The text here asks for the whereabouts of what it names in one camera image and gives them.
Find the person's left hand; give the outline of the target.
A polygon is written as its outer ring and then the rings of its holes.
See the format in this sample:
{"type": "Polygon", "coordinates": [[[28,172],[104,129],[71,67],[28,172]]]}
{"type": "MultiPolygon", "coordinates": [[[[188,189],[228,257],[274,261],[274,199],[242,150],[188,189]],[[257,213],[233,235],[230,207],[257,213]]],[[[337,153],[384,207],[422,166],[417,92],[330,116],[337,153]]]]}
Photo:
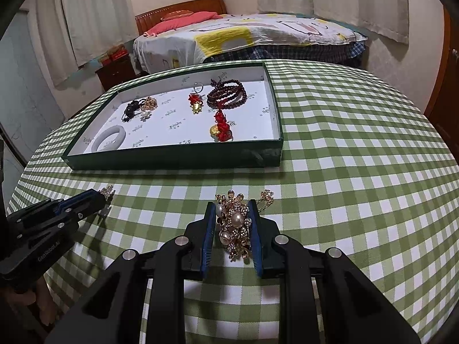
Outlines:
{"type": "Polygon", "coordinates": [[[36,303],[39,308],[40,320],[45,326],[54,324],[58,317],[58,306],[54,302],[43,276],[36,281],[34,289],[28,290],[24,294],[17,294],[11,288],[3,288],[1,295],[10,305],[29,306],[36,303]]]}

